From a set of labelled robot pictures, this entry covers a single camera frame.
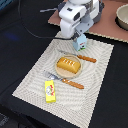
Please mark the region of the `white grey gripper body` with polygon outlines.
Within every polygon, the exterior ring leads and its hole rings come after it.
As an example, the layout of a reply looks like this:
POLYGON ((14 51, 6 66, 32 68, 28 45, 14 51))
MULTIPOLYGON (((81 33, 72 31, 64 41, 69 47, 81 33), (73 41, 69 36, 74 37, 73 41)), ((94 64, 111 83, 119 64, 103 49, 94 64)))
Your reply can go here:
POLYGON ((67 0, 58 5, 61 34, 74 40, 100 21, 102 0, 67 0))

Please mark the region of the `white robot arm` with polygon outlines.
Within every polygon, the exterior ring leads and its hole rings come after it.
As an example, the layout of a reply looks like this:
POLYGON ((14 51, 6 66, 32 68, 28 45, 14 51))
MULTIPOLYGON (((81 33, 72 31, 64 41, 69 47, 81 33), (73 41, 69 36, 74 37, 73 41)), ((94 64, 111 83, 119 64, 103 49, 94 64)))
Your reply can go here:
POLYGON ((58 5, 61 34, 75 39, 97 23, 102 14, 102 0, 67 0, 58 5))

